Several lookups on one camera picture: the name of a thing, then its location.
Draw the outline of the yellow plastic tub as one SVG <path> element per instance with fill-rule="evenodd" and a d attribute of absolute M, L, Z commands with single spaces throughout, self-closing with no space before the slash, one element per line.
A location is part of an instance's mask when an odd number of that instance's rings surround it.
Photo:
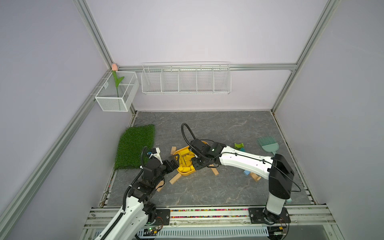
<path fill-rule="evenodd" d="M 177 149 L 175 154 L 172 156 L 179 163 L 177 171 L 182 176 L 189 176 L 196 172 L 196 169 L 192 163 L 192 158 L 194 158 L 196 155 L 190 151 L 189 147 Z"/>

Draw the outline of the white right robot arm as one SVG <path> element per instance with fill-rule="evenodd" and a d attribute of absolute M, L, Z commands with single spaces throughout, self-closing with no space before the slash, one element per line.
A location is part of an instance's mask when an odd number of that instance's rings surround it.
<path fill-rule="evenodd" d="M 230 166 L 254 173 L 269 181 L 269 196 L 266 206 L 250 210 L 253 224 L 274 225 L 290 223 L 286 200 L 291 198 L 295 173 L 284 156 L 258 156 L 236 150 L 222 143 L 211 145 L 199 139 L 188 142 L 189 150 L 195 157 L 192 163 L 195 170 L 210 165 Z"/>

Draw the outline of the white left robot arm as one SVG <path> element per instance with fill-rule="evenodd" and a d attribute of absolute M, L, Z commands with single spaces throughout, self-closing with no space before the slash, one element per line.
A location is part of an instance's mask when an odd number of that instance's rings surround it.
<path fill-rule="evenodd" d="M 152 223 L 156 205 L 150 199 L 165 175 L 178 167 L 175 157 L 162 161 L 151 157 L 124 192 L 122 207 L 96 239 L 131 240 L 143 226 Z"/>

